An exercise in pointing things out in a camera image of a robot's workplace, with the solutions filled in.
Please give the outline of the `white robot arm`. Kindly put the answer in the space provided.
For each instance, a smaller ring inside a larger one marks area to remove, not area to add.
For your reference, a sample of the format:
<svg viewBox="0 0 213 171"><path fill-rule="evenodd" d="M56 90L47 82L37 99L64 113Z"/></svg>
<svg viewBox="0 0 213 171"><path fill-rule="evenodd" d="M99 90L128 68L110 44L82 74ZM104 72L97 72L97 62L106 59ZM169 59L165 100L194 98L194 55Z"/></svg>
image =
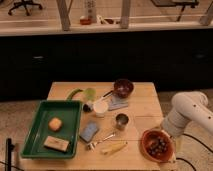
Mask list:
<svg viewBox="0 0 213 171"><path fill-rule="evenodd" d="M179 92L172 97L172 110L161 123L161 127L172 137L184 133L190 121L213 135L213 112L208 106L207 96L200 91Z"/></svg>

